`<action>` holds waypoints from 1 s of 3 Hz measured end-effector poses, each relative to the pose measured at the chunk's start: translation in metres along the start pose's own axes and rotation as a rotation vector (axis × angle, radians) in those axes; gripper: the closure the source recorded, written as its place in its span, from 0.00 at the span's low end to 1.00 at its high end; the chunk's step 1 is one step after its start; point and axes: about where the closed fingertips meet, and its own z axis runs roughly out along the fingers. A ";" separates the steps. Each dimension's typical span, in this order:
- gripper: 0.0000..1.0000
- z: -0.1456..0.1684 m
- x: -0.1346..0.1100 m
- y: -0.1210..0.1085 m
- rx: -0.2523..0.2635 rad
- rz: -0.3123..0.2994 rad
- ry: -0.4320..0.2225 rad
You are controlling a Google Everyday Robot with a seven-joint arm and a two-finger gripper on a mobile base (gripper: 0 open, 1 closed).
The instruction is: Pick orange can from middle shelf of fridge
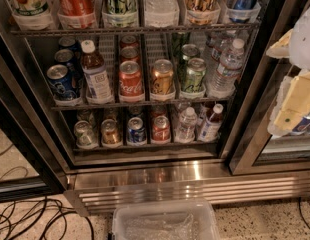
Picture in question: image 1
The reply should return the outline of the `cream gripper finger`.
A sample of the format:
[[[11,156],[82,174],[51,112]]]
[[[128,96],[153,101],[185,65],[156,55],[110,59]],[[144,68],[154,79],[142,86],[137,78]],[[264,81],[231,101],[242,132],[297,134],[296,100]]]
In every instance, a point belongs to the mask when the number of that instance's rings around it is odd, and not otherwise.
[[[282,131],[291,131],[310,112],[310,71],[294,77],[274,120]]]
[[[270,46],[266,51],[266,55],[275,59],[288,58],[291,34],[292,29],[287,31],[276,43]]]

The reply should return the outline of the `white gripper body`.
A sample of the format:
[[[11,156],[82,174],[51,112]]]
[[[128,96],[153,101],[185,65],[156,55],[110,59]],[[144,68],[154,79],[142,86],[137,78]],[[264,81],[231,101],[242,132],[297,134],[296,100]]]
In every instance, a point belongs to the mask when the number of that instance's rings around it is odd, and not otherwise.
[[[289,42],[289,60],[293,65],[310,71],[310,7],[293,28]]]

